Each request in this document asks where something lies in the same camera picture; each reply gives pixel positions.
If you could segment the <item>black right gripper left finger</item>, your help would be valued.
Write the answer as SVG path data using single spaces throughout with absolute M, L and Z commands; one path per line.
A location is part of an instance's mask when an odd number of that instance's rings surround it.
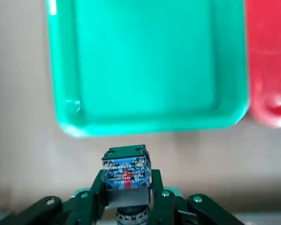
M 67 201 L 46 196 L 13 218 L 14 225 L 95 225 L 108 205 L 103 170 L 97 174 L 91 188 Z

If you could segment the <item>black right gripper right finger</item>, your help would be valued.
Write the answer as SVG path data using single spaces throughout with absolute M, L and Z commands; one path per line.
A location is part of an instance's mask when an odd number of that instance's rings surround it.
M 184 199 L 163 187 L 160 170 L 152 170 L 151 225 L 242 225 L 235 216 L 204 194 Z

